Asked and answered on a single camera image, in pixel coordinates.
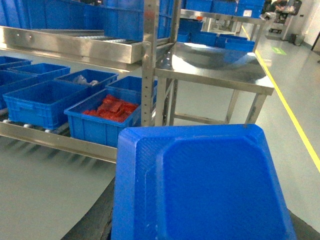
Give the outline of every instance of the gray floor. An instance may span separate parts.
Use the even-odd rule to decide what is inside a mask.
[[[281,47],[287,55],[277,55]],[[319,56],[304,46],[262,38],[262,58],[320,154]],[[0,55],[20,56],[0,51]],[[37,62],[96,68],[28,56]],[[139,75],[137,70],[132,75]],[[196,83],[179,85],[177,111],[223,119],[232,91]],[[243,123],[254,98],[242,92],[232,123]],[[177,120],[176,125],[193,124]],[[288,208],[320,232],[320,173],[277,93],[268,97],[257,124],[266,134]],[[0,137],[0,239],[60,239],[92,206],[114,176],[112,164]]]

